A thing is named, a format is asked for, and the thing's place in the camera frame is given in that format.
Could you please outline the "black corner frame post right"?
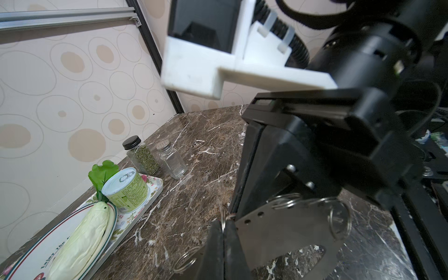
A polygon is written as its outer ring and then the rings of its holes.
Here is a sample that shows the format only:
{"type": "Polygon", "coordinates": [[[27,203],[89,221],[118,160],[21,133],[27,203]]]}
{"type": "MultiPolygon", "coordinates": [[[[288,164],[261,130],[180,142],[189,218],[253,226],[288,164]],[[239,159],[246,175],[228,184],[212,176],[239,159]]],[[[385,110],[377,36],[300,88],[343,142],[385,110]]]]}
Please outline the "black corner frame post right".
{"type": "MultiPolygon", "coordinates": [[[[140,8],[140,5],[137,0],[126,0],[127,5],[130,8],[134,8],[135,13],[137,14],[141,26],[139,27],[140,34],[143,38],[143,41],[149,51],[149,55],[151,56],[153,63],[155,65],[155,68],[158,72],[158,74],[161,74],[162,70],[162,56],[159,52],[159,49],[157,47],[156,42],[154,41],[154,37],[150,31],[150,28],[147,24],[147,21],[145,20],[144,14],[140,8]]],[[[180,102],[180,99],[175,91],[166,90],[168,97],[175,109],[175,112],[177,114],[184,113],[183,106],[180,102]]]]}

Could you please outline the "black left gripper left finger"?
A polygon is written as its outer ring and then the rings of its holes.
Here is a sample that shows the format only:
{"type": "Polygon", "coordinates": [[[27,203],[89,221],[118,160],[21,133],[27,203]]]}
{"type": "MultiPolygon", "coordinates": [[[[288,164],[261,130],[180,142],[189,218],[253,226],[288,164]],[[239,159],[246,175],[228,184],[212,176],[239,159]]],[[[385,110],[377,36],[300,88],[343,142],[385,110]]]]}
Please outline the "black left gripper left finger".
{"type": "Polygon", "coordinates": [[[197,280],[224,279],[224,234],[221,222],[213,221],[207,237],[197,280]]]}

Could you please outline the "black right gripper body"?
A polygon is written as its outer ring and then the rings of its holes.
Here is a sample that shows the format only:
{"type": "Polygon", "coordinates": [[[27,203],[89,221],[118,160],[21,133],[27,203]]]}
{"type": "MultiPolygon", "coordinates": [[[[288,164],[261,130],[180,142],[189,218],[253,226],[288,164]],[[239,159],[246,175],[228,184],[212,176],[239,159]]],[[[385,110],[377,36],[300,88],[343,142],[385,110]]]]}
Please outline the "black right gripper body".
{"type": "Polygon", "coordinates": [[[389,97],[376,88],[259,93],[243,119],[290,132],[307,125],[341,189],[385,210],[404,192],[400,180],[423,171],[389,97]]]}

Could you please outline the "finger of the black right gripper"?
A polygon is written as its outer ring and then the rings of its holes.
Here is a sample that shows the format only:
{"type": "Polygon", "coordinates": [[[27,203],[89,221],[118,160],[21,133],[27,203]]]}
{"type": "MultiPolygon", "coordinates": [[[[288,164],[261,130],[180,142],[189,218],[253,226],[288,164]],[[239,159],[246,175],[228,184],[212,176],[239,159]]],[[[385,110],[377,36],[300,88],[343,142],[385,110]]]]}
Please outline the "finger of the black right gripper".
{"type": "Polygon", "coordinates": [[[251,121],[247,126],[236,186],[229,206],[229,212],[231,214],[236,214],[238,212],[263,129],[264,126],[255,121],[251,121]]]}
{"type": "Polygon", "coordinates": [[[263,126],[236,219],[282,194],[299,193],[304,199],[339,195],[341,185],[330,177],[330,165],[307,125],[298,124],[292,132],[263,126]]]}

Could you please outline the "silver aluminium crossbar right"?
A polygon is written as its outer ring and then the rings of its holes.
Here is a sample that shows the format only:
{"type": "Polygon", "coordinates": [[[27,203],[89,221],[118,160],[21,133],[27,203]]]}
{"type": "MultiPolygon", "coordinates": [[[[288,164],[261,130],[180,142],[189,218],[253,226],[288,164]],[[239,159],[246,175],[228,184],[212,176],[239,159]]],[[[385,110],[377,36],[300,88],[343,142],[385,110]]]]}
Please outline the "silver aluminium crossbar right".
{"type": "Polygon", "coordinates": [[[9,32],[122,20],[133,21],[137,27],[141,26],[141,21],[133,7],[96,8],[6,12],[1,14],[1,31],[9,32]]]}

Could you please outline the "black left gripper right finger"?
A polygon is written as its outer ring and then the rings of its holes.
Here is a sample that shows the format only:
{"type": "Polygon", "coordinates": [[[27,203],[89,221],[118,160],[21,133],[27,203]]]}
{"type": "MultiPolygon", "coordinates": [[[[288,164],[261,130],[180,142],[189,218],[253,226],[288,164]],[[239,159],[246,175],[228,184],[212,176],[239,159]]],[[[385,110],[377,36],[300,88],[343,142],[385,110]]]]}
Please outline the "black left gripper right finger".
{"type": "Polygon", "coordinates": [[[226,221],[224,230],[224,279],[253,279],[233,220],[226,221]]]}

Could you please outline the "small clear glass jar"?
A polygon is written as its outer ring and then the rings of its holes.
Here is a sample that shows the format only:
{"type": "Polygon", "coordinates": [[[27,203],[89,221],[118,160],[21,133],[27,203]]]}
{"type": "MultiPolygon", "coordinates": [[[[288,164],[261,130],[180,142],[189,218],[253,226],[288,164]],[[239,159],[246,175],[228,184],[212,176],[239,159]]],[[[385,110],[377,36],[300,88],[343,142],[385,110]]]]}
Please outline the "small clear glass jar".
{"type": "Polygon", "coordinates": [[[176,180],[180,179],[187,170],[181,154],[169,140],[159,142],[156,149],[164,167],[168,169],[171,177],[176,180]]]}

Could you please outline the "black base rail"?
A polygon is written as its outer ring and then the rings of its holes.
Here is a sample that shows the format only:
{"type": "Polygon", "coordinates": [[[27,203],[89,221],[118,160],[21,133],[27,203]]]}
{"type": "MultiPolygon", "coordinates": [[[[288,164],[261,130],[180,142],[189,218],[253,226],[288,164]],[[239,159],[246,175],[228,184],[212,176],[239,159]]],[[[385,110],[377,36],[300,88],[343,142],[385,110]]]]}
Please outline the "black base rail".
{"type": "Polygon", "coordinates": [[[433,141],[417,148],[424,170],[400,180],[404,192],[392,209],[404,247],[419,280],[448,277],[448,159],[433,141]]]}

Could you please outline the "dark lid glass jar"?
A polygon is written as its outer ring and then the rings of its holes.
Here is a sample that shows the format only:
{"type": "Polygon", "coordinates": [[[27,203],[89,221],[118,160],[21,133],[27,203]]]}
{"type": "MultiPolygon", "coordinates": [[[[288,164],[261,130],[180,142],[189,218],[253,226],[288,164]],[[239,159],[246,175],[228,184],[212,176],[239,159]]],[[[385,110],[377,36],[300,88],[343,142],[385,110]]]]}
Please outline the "dark lid glass jar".
{"type": "Polygon", "coordinates": [[[159,170],[160,166],[157,160],[139,136],[129,137],[122,143],[122,146],[139,173],[154,176],[159,170]]]}

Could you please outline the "metal keyring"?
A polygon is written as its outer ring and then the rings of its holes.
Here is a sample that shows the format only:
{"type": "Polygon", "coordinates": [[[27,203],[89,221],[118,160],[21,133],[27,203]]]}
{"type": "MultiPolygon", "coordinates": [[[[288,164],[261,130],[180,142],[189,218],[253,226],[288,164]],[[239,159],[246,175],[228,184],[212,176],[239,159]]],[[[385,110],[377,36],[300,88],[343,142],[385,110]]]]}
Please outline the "metal keyring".
{"type": "Polygon", "coordinates": [[[346,203],[337,198],[330,199],[329,204],[328,222],[330,233],[335,240],[344,240],[350,235],[352,230],[351,210],[346,203]]]}
{"type": "Polygon", "coordinates": [[[273,210],[283,210],[292,208],[300,200],[302,200],[302,195],[296,192],[289,194],[282,194],[278,196],[271,197],[267,200],[267,204],[271,205],[273,210]]]}

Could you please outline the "white plate with red text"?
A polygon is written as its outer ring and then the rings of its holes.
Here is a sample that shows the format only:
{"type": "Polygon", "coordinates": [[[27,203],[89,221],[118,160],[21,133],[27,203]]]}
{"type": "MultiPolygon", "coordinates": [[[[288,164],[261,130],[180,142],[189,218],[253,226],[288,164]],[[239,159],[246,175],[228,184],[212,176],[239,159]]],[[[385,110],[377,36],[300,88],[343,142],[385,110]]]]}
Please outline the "white plate with red text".
{"type": "MultiPolygon", "coordinates": [[[[47,280],[54,259],[93,206],[94,203],[79,208],[49,230],[17,261],[6,276],[6,279],[47,280]]],[[[101,238],[99,247],[94,251],[86,266],[75,276],[76,280],[87,277],[88,272],[100,260],[112,238],[117,223],[118,210],[111,202],[107,203],[107,208],[109,210],[108,225],[101,238]]]]}

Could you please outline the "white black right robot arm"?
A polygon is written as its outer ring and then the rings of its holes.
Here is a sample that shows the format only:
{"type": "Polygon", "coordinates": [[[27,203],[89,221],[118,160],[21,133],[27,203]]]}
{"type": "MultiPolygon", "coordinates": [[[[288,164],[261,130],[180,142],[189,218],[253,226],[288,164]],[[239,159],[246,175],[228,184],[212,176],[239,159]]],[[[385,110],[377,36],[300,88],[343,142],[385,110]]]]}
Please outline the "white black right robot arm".
{"type": "Polygon", "coordinates": [[[247,130],[231,212],[297,192],[335,197],[342,188],[389,210],[423,172],[411,139],[441,99],[438,84],[406,81],[448,21],[446,1],[356,1],[323,19],[278,6],[314,29],[335,29],[308,68],[335,89],[259,93],[247,130]]]}

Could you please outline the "pale green toy cabbage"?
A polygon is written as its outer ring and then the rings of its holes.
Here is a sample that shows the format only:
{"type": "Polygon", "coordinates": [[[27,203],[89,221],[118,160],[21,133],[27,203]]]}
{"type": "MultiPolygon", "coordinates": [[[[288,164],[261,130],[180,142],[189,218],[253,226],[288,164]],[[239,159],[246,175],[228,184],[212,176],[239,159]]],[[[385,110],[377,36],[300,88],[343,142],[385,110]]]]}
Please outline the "pale green toy cabbage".
{"type": "Polygon", "coordinates": [[[109,221],[109,208],[98,202],[87,213],[53,261],[49,280],[71,280],[86,266],[97,249],[109,221]]]}

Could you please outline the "green toy leaf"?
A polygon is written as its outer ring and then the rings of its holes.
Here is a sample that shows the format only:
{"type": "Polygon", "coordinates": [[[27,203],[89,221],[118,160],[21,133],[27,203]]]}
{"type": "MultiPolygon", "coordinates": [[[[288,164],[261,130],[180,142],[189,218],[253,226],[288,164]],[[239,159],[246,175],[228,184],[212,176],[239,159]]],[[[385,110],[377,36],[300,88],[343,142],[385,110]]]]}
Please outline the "green toy leaf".
{"type": "Polygon", "coordinates": [[[109,199],[102,193],[105,183],[113,175],[119,172],[119,166],[110,160],[103,161],[102,165],[95,164],[89,172],[88,177],[96,189],[98,201],[107,203],[109,199]]]}

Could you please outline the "green tin can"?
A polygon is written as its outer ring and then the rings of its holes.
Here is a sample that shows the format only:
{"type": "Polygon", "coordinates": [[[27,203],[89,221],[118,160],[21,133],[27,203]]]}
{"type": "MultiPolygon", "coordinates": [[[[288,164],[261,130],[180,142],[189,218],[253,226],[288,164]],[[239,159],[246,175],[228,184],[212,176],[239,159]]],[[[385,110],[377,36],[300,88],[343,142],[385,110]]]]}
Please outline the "green tin can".
{"type": "Polygon", "coordinates": [[[135,168],[120,170],[105,182],[101,193],[123,213],[136,210],[148,196],[148,186],[135,168]]]}

